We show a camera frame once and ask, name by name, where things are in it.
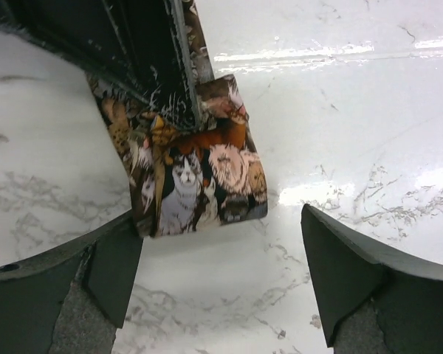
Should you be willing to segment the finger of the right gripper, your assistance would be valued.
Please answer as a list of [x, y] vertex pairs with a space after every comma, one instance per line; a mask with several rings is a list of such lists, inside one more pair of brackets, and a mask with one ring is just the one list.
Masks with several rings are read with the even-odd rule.
[[0, 32], [118, 87], [182, 131], [201, 126], [180, 1], [0, 1]]

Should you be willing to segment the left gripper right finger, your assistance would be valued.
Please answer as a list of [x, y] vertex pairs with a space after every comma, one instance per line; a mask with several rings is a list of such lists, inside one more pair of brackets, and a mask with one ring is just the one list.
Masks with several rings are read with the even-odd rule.
[[301, 229], [326, 345], [335, 353], [443, 353], [443, 265], [308, 204]]

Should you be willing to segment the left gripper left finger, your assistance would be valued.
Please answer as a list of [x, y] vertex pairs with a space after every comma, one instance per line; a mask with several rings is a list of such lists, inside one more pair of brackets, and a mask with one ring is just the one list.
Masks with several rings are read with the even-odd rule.
[[0, 267], [0, 353], [110, 353], [142, 239], [130, 212]]

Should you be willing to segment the brown cat pattern tie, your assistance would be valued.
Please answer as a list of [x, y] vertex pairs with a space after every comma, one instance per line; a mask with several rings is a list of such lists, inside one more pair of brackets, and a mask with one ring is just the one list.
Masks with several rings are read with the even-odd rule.
[[202, 125], [181, 130], [93, 76], [87, 81], [127, 172], [141, 237], [180, 235], [260, 219], [264, 169], [231, 74], [215, 78], [196, 4], [182, 3]]

